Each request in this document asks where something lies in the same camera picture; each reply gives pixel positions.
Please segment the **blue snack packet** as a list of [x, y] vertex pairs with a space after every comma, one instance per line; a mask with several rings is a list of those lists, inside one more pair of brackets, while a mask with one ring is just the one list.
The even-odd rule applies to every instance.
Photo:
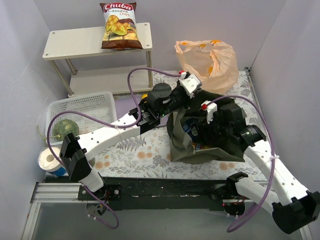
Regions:
[[198, 136], [198, 121], [195, 118], [190, 118], [184, 122], [182, 129], [190, 137], [196, 137]]

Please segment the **green canvas tote bag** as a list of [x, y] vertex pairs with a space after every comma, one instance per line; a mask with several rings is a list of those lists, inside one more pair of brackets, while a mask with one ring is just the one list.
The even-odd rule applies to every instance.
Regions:
[[[220, 94], [203, 90], [202, 103], [212, 101], [220, 96]], [[223, 137], [216, 137], [219, 147], [193, 143], [192, 137], [183, 130], [185, 121], [191, 118], [207, 121], [207, 117], [200, 111], [200, 108], [190, 110], [181, 107], [168, 116], [166, 130], [170, 139], [170, 160], [172, 162], [200, 165], [210, 161], [239, 163], [245, 161], [240, 148]]]

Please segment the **orange plastic grocery bag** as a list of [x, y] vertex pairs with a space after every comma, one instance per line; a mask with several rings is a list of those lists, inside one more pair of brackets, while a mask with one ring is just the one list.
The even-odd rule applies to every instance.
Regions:
[[224, 94], [237, 83], [239, 70], [231, 45], [221, 40], [182, 40], [174, 48], [182, 70], [196, 75], [202, 89]]

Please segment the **yellow mango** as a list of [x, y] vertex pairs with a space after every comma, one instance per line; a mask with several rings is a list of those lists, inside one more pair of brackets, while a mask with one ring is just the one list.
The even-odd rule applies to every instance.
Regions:
[[141, 96], [141, 103], [145, 103], [146, 101], [147, 101], [147, 97], [148, 97], [148, 95], [147, 94], [143, 94], [142, 96]]

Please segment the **cassava chips bag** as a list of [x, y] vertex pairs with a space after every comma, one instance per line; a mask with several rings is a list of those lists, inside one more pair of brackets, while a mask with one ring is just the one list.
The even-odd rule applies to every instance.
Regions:
[[136, 28], [136, 2], [100, 3], [105, 24], [102, 49], [142, 49]]

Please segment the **green melon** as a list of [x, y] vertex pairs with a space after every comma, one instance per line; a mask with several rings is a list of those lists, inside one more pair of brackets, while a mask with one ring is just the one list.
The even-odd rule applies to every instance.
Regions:
[[53, 127], [53, 137], [58, 141], [62, 141], [70, 133], [73, 133], [75, 136], [80, 134], [79, 126], [73, 120], [62, 119]]

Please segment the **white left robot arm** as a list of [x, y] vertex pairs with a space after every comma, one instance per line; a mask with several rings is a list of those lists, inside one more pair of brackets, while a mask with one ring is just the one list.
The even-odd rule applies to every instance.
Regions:
[[158, 83], [144, 97], [138, 107], [123, 117], [91, 133], [64, 137], [59, 157], [71, 182], [79, 182], [89, 189], [95, 200], [106, 196], [106, 184], [89, 161], [105, 150], [128, 138], [139, 136], [157, 127], [161, 118], [182, 107], [188, 108], [191, 99], [201, 88], [199, 83], [178, 81], [172, 89], [167, 83]]

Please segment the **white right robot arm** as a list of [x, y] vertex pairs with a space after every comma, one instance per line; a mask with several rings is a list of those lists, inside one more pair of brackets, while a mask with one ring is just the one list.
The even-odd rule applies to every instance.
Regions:
[[263, 208], [286, 234], [317, 220], [320, 214], [320, 193], [310, 192], [300, 183], [276, 155], [271, 138], [256, 125], [247, 125], [242, 109], [235, 103], [218, 105], [206, 100], [201, 104], [206, 116], [206, 131], [217, 143], [230, 140], [249, 157], [268, 179], [266, 187], [239, 172], [229, 176], [223, 187], [232, 199], [240, 196], [255, 204], [231, 226], [228, 232], [241, 227]]

